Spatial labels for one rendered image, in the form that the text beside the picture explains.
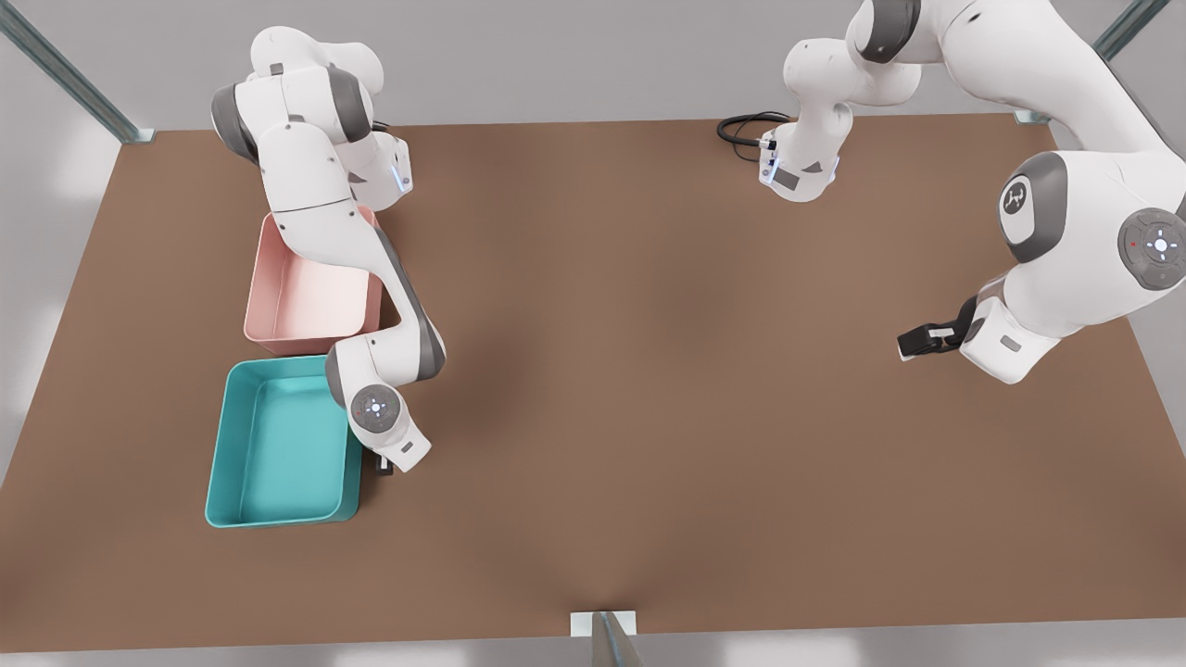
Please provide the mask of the pink rectangular tray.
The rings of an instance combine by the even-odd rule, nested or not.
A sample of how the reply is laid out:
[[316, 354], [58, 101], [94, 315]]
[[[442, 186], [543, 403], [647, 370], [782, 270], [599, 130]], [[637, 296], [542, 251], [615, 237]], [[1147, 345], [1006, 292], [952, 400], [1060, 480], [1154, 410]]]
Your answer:
[[364, 269], [305, 260], [275, 220], [259, 233], [246, 303], [246, 339], [278, 356], [323, 355], [334, 342], [380, 328], [383, 282]]

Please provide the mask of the silver frame post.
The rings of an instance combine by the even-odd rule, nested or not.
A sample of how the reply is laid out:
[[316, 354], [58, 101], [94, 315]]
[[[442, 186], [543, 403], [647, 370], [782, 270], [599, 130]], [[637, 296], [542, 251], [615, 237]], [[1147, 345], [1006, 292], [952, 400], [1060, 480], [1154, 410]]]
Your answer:
[[1179, 134], [1186, 104], [1186, 0], [1052, 0], [1110, 61], [1154, 127]]
[[141, 128], [132, 122], [55, 44], [47, 42], [45, 34], [15, 9], [11, 0], [0, 0], [0, 33], [120, 142], [144, 145], [154, 140], [157, 131]]
[[589, 667], [644, 667], [635, 636], [635, 610], [576, 611], [569, 615], [570, 637], [589, 639]]

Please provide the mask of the teal rectangular tray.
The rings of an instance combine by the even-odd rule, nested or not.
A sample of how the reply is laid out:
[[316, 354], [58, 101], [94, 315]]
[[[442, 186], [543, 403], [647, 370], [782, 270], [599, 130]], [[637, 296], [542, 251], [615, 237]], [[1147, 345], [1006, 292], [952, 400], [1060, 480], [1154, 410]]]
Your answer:
[[331, 396], [325, 360], [243, 360], [228, 371], [208, 525], [317, 525], [359, 510], [361, 443]]

